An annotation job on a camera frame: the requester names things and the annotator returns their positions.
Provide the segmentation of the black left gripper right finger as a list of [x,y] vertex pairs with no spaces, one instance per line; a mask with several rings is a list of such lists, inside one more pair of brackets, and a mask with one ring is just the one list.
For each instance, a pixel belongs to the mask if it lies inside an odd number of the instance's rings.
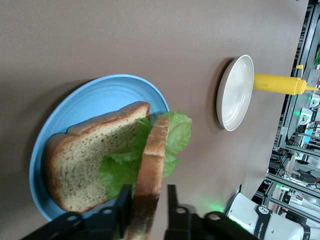
[[167,185],[168,227],[163,240],[258,240],[222,212],[200,217],[178,201],[176,186]]

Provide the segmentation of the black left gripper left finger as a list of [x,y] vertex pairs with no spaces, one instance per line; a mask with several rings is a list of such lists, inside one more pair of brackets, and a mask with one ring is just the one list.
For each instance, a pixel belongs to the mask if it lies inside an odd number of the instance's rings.
[[123,185],[115,203],[90,217],[67,212],[20,240],[121,240],[130,222],[132,186]]

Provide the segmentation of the brown bread slice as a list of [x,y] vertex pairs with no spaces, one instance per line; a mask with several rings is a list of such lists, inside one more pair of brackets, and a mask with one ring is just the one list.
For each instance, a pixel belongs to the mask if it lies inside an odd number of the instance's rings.
[[170,118],[159,116],[144,147],[132,200],[131,219],[125,240],[150,240],[162,190]]
[[109,200],[97,178],[104,157],[130,150],[138,119],[150,117],[150,104],[136,101],[56,133],[46,143],[42,175],[52,200],[66,212],[85,213]]

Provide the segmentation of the green lettuce leaf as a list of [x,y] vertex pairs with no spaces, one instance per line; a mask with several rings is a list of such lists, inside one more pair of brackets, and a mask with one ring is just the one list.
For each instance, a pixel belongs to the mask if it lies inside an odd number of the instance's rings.
[[97,171],[107,197],[116,198],[122,186],[130,184],[135,196],[158,199],[163,179],[178,165],[177,153],[189,144],[192,123],[180,111],[166,112],[154,124],[147,117],[136,119],[129,148],[105,156]]

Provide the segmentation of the yellow squeeze bottle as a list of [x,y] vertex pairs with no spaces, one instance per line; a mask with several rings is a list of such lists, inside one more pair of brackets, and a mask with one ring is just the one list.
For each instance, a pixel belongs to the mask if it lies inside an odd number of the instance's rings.
[[308,86],[300,77],[280,76],[255,73],[253,88],[256,90],[280,93],[285,95],[301,95],[305,91],[317,91],[318,88]]

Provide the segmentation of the blue round plate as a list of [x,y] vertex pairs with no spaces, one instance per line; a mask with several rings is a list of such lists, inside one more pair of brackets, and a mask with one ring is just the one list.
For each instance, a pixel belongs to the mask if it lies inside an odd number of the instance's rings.
[[29,165],[29,186],[33,201],[48,221],[63,215],[50,197],[42,174],[42,159],[48,139],[93,117],[117,111],[131,103],[150,104],[151,122],[168,112],[162,93],[149,81],[130,74],[114,74],[92,80],[70,93],[50,114],[35,141]]

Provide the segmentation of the white round plate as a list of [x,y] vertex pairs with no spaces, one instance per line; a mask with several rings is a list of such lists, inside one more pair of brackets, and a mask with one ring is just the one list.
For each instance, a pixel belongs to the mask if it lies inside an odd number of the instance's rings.
[[226,67],[217,92],[216,113],[220,125],[232,132],[238,128],[248,110],[254,86],[254,64],[245,54]]

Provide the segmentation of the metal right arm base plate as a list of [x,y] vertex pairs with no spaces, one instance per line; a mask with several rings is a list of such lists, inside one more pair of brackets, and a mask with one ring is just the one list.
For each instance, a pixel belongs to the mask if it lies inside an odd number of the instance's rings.
[[240,185],[238,186],[238,188],[231,194],[231,196],[230,196],[230,197],[228,198],[228,200],[226,201],[226,203],[225,203],[225,205],[224,205],[224,207],[223,207],[223,211],[222,211],[225,215],[227,215],[227,213],[229,212],[229,210],[230,210],[230,208],[231,208],[231,206],[232,206],[232,204],[233,204],[236,196],[237,196],[239,193],[241,193],[241,190],[242,190],[242,184],[240,184]]

